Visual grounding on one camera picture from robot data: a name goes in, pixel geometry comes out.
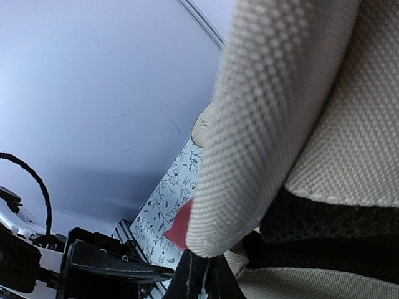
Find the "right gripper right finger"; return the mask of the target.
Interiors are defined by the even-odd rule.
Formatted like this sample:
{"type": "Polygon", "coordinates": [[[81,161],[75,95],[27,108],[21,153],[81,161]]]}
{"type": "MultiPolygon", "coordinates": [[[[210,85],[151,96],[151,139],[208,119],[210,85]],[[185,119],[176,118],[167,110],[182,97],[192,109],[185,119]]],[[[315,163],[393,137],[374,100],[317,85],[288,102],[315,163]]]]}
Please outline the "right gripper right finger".
{"type": "Polygon", "coordinates": [[[225,259],[219,257],[213,274],[211,298],[246,299],[225,259]]]}

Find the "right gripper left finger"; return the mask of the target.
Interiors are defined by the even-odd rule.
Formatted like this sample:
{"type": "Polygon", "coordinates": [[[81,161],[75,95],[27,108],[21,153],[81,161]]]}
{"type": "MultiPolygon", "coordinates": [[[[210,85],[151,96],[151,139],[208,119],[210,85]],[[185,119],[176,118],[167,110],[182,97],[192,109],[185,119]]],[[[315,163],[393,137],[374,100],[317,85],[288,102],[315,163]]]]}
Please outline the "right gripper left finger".
{"type": "Polygon", "coordinates": [[[201,294],[208,259],[186,249],[165,293],[165,299],[195,299],[201,294]]]}

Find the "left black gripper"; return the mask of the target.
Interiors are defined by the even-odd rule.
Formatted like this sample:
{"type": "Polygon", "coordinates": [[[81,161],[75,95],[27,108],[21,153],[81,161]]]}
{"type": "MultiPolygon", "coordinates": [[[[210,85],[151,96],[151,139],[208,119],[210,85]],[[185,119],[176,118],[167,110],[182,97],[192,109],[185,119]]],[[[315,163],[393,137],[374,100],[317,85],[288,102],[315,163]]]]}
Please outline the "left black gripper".
{"type": "MultiPolygon", "coordinates": [[[[128,228],[128,224],[118,224],[109,237],[117,239],[121,244],[132,241],[134,247],[137,242],[128,228]]],[[[62,263],[62,253],[55,250],[39,248],[41,259],[39,265],[45,270],[58,274],[62,263]]],[[[98,247],[76,241],[69,247],[68,266],[99,277],[134,283],[156,283],[173,278],[175,271],[156,265],[150,265],[142,260],[134,260],[127,255],[114,255],[100,250],[98,247]]],[[[23,293],[15,288],[1,283],[1,298],[55,298],[56,289],[46,283],[36,281],[31,293],[23,293]]]]}

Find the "beige pet tent fabric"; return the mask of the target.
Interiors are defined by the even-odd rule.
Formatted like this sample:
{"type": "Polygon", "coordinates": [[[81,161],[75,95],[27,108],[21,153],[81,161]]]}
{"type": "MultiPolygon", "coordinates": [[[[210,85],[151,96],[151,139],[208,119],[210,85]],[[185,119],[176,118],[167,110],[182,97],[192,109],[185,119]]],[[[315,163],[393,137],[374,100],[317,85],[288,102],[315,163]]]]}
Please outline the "beige pet tent fabric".
{"type": "Polygon", "coordinates": [[[398,2],[237,1],[186,233],[246,298],[398,297],[398,2]]]}

